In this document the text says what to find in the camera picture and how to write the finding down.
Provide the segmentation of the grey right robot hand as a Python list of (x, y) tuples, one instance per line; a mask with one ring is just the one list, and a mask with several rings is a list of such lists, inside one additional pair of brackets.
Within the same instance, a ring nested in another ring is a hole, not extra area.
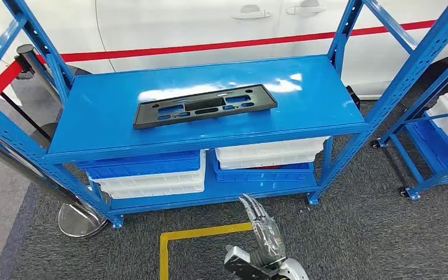
[(253, 197), (239, 196), (252, 225), (258, 247), (250, 253), (251, 263), (269, 270), (278, 269), (287, 258), (285, 243), (273, 216)]

